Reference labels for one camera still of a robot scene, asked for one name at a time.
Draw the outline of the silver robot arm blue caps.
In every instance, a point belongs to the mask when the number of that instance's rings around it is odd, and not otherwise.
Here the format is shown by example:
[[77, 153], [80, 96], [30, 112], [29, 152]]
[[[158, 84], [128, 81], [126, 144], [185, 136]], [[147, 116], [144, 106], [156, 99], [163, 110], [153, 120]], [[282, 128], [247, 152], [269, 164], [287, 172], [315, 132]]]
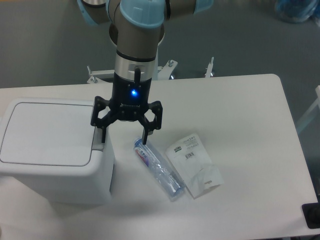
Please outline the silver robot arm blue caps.
[[80, 0], [78, 7], [90, 25], [110, 22], [109, 35], [116, 45], [111, 98], [94, 99], [91, 125], [106, 139], [115, 121], [139, 122], [142, 141], [162, 127], [160, 101], [149, 102], [164, 22], [208, 10], [211, 0]]

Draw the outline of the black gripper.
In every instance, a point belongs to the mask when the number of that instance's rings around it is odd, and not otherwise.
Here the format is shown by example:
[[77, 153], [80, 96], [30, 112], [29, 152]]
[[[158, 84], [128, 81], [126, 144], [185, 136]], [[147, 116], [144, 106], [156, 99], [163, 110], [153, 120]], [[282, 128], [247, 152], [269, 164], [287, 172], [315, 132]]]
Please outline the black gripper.
[[[112, 85], [111, 99], [106, 100], [101, 96], [94, 98], [90, 125], [102, 130], [101, 142], [106, 142], [107, 128], [115, 121], [139, 121], [143, 126], [142, 144], [147, 144], [149, 135], [154, 130], [160, 130], [162, 127], [163, 106], [157, 100], [148, 103], [151, 79], [139, 83], [133, 80], [125, 79], [115, 74]], [[109, 111], [103, 117], [99, 113], [106, 108]], [[153, 121], [149, 121], [145, 116], [147, 111], [151, 110], [154, 114]]]

